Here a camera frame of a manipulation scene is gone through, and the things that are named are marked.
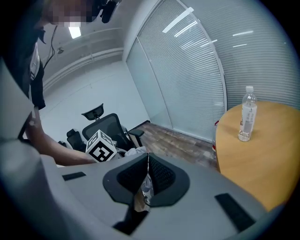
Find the ceiling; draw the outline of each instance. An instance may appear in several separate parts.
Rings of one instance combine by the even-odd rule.
[[[58,26],[54,39],[53,47],[56,51],[55,56],[51,59],[45,69],[43,81],[49,79],[60,78],[61,73],[67,68],[77,63],[72,69],[78,68],[81,65],[95,61],[95,56],[99,58],[102,53],[109,52],[111,55],[122,54],[124,36],[131,23],[132,17],[137,10],[142,0],[123,0],[115,10],[109,23],[102,23],[98,17],[94,22],[91,22],[80,28],[81,37],[72,39],[69,29],[64,26]],[[48,24],[45,26],[44,43],[38,41],[38,52],[42,62],[45,64],[50,47],[51,38],[55,26]],[[62,48],[64,52],[57,54],[58,48]]]

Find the person's arm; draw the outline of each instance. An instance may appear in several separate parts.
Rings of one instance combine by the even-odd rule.
[[[54,158],[55,163],[63,166],[95,163],[91,156],[86,153],[65,148],[49,137],[42,128],[38,110],[35,110],[35,124],[31,126],[31,115],[26,123],[26,136],[40,154]]]

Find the person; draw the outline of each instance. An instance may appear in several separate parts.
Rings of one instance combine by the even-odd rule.
[[[58,165],[89,164],[94,163],[94,160],[88,154],[61,146],[43,131],[38,111],[45,107],[42,82],[44,68],[38,56],[37,40],[39,38],[44,42],[44,26],[49,23],[66,25],[71,22],[92,22],[99,14],[99,2],[100,0],[19,1],[18,6],[11,6],[14,7],[14,15],[4,29],[6,34],[1,50],[4,62],[18,86],[35,106],[19,139],[25,141],[25,132],[38,152],[53,157]]]

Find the bottle cap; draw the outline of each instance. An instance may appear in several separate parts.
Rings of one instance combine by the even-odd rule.
[[[254,91],[253,86],[247,86],[247,87],[246,87],[246,92],[251,93],[251,92],[253,92],[253,91]]]

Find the water bottle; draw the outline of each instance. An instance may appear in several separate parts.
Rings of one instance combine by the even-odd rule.
[[[240,132],[238,135],[239,139],[243,142],[247,142],[250,140],[255,122],[257,99],[254,96],[253,91],[254,89],[252,86],[247,86],[247,94],[243,98],[242,119],[240,121]]]

